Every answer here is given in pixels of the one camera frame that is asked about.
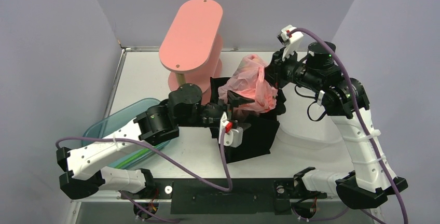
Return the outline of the black fabric bag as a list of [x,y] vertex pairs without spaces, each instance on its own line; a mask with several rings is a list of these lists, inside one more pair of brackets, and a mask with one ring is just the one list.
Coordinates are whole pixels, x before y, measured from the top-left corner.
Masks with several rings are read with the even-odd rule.
[[[210,78],[211,96],[210,101],[218,103],[218,88],[226,84],[228,77]],[[276,133],[280,126],[277,116],[286,112],[284,105],[286,98],[282,90],[276,96],[275,109],[262,114],[240,113],[234,110],[233,121],[250,123],[252,126],[243,132],[242,144],[237,148],[224,145],[226,163],[234,163],[270,154],[270,148],[274,142]],[[212,138],[219,138],[219,127],[210,128]]]

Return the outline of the pink plastic grocery bag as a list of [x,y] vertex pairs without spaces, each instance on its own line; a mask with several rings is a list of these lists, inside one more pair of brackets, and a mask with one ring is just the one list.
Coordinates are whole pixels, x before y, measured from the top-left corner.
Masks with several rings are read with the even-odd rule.
[[267,113],[276,107],[278,90],[265,80],[267,63],[256,54],[245,56],[226,84],[218,88],[219,98],[226,101],[227,91],[254,100],[238,107],[239,110]]

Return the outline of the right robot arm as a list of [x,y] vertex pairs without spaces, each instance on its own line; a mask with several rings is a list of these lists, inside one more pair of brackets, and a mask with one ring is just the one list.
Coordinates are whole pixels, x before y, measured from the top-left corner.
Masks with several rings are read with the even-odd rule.
[[298,59],[297,52],[286,48],[276,51],[265,68],[265,80],[281,89],[292,83],[314,93],[313,102],[324,107],[337,127],[348,150],[353,171],[332,173],[308,167],[294,175],[297,196],[312,192],[335,195],[351,209],[377,208],[407,189],[405,178],[390,168],[378,142],[380,131],[374,128],[369,99],[363,85],[347,77],[333,56],[336,47],[314,42],[307,55]]

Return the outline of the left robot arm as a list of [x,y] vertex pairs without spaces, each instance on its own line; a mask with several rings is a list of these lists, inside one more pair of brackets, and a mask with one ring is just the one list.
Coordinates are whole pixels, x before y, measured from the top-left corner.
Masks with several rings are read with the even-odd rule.
[[225,163],[225,148],[241,145],[243,132],[249,127],[234,120],[232,112],[252,102],[228,91],[227,101],[203,104],[201,89],[192,83],[183,84],[167,99],[105,138],[90,138],[89,145],[77,149],[58,147],[57,163],[63,170],[60,189],[72,200],[87,198],[100,190],[126,191],[149,198],[156,189],[150,170],[115,169],[110,164],[141,148],[161,156],[157,145],[177,138],[181,127],[217,129],[221,161]]

